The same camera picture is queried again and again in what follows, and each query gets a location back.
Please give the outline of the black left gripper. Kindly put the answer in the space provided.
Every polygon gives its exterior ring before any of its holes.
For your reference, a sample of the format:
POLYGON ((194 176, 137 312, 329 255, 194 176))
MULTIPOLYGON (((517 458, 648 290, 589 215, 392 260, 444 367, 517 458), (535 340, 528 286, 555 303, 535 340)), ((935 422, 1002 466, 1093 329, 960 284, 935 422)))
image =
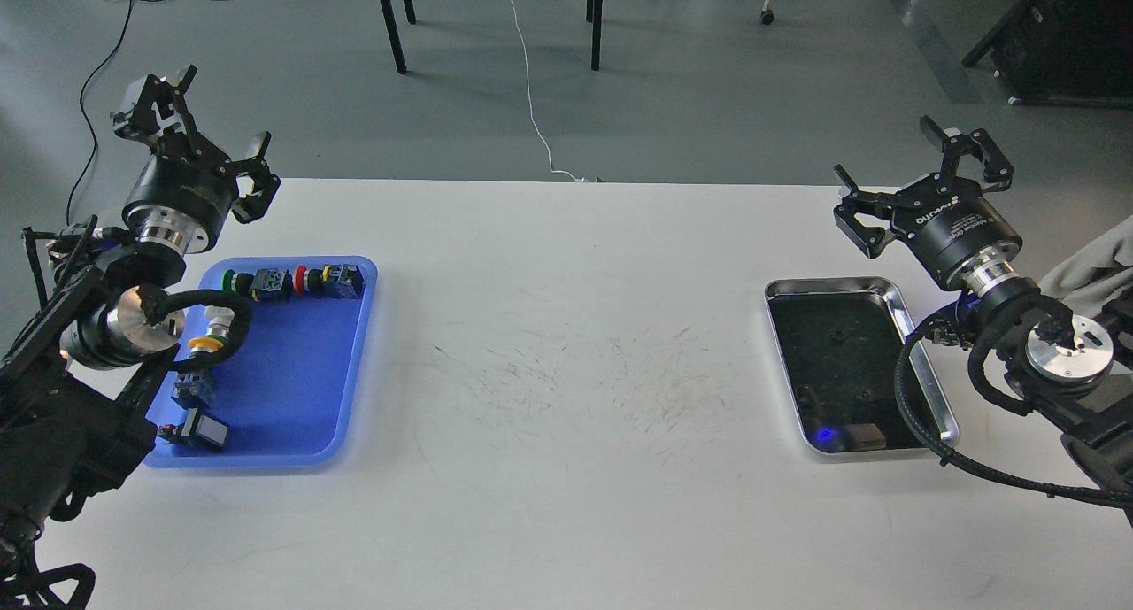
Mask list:
POLYGON ((171 79, 142 77, 111 115, 118 138, 144 143, 152 151, 123 206, 123 221, 139 229, 147 219, 161 218, 157 207, 171 210, 197 227, 189 252, 215 246, 230 207, 239 223, 259 221, 281 185, 266 161, 270 132, 252 141, 249 158, 235 161, 211 141, 201 139, 185 99, 196 73, 197 66, 190 63, 171 79), (235 179, 242 177, 250 178, 252 190, 235 198, 235 179))

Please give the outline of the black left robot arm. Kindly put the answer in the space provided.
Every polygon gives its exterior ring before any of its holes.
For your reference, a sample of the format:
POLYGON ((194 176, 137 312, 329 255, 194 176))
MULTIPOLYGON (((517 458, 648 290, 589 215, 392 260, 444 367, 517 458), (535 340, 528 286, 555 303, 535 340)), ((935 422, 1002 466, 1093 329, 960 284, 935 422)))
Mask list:
POLYGON ((3 607, 84 609, 96 574, 40 569, 46 522, 71 522, 90 498, 121 488, 162 429, 147 418, 167 375, 218 367, 250 333, 250 278, 172 293, 185 259, 212 249, 225 217, 266 215, 280 178, 271 135, 233 159, 203 135, 186 103, 195 66, 127 90, 114 134, 150 147, 120 227, 97 217, 58 232, 25 229, 39 312, 5 353, 3 607))

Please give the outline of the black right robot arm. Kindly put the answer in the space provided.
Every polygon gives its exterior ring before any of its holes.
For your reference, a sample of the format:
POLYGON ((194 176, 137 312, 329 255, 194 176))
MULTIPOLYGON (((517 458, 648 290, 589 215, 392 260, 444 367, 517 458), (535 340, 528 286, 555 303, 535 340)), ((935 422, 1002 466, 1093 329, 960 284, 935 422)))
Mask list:
POLYGON ((1130 365, 1130 302, 1108 302, 1100 315, 1088 317, 1020 276, 1012 262, 1022 239, 986 197, 1010 188, 1012 163, 983 129, 946 129, 928 115, 920 129, 942 151, 940 167, 895 193, 864 190, 835 166, 844 187, 835 222, 867 259, 900 242, 939 289, 959 293, 898 351, 894 386, 901 417, 942 465, 1049 498, 1130 512, 1130 397, 1109 405, 1090 400, 1115 365, 1130 365), (1092 486, 1022 478, 944 444, 908 396, 912 351, 922 340, 964 349, 968 380, 983 400, 1020 416, 1040 413, 1060 429, 1060 444, 1092 486))

